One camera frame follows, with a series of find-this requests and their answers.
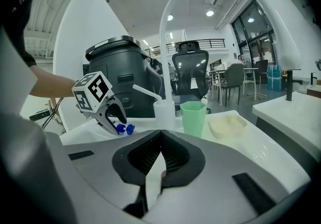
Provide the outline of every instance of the black cable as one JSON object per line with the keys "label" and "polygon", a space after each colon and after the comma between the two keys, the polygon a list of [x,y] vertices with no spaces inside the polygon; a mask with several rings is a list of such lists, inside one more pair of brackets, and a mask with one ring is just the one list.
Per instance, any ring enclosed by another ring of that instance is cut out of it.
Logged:
{"label": "black cable", "polygon": [[46,121],[42,124],[42,126],[41,126],[42,129],[44,129],[44,128],[48,125],[49,121],[50,121],[50,120],[53,118],[53,116],[56,114],[56,112],[58,111],[58,107],[59,107],[62,99],[63,99],[63,98],[60,98],[60,99],[59,99],[56,107],[53,109],[53,111],[51,112],[50,116],[49,116],[49,117],[46,119]]}

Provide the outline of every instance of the white arched tube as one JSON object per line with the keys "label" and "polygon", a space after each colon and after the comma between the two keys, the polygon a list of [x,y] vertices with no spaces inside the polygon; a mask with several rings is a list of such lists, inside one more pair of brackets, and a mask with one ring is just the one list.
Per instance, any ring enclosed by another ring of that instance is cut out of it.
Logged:
{"label": "white arched tube", "polygon": [[[170,73],[169,66],[167,61],[166,54],[166,42],[165,42],[165,31],[167,25],[168,15],[172,12],[174,4],[177,0],[169,0],[167,3],[162,19],[160,21],[159,27],[159,36],[160,36],[160,54],[162,57],[163,64],[163,75],[165,82],[165,94],[167,103],[172,103],[172,93],[171,93],[171,83],[170,83]],[[269,18],[275,35],[277,39],[277,62],[281,66],[283,70],[292,70],[292,69],[300,69],[301,67],[301,57],[300,53],[297,49],[297,46],[291,37],[289,31],[287,30],[283,20],[278,14],[277,10],[273,9],[267,2],[267,0],[256,0],[265,11],[265,14]]]}

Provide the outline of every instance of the table leg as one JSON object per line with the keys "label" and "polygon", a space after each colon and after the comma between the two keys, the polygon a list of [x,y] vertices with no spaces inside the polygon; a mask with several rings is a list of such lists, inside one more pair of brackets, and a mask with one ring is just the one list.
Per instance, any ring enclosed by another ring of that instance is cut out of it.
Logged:
{"label": "table leg", "polygon": [[220,90],[220,105],[222,105],[222,87],[221,87],[221,75],[220,73],[217,74],[219,78],[219,90]]}
{"label": "table leg", "polygon": [[244,95],[244,92],[245,92],[245,85],[246,85],[246,83],[244,83],[245,80],[246,80],[246,75],[245,75],[245,72],[244,72],[244,77],[243,77],[243,95]]}
{"label": "table leg", "polygon": [[212,74],[212,100],[214,99],[214,74]]}
{"label": "table leg", "polygon": [[254,100],[256,100],[256,79],[255,79],[255,71],[252,70],[253,73],[253,82],[254,82]]}

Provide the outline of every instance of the black railing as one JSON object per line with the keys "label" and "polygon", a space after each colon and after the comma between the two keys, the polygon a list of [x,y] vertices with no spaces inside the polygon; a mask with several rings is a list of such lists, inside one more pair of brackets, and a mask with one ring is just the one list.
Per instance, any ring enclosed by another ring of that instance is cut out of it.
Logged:
{"label": "black railing", "polygon": [[[206,50],[209,48],[225,48],[224,39],[201,39],[201,40],[196,40],[196,41],[199,42],[201,50]],[[167,53],[178,52],[180,43],[182,43],[182,42],[167,44],[166,45],[166,52]],[[161,54],[159,46],[146,49],[145,51],[146,51],[147,55],[151,58]]]}

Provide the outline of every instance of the soap dish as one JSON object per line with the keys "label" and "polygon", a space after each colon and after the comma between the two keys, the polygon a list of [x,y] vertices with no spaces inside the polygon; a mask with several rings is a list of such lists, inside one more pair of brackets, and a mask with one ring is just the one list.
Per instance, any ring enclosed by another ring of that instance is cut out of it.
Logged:
{"label": "soap dish", "polygon": [[210,131],[219,139],[242,136],[246,126],[246,121],[237,115],[227,115],[209,121]]}

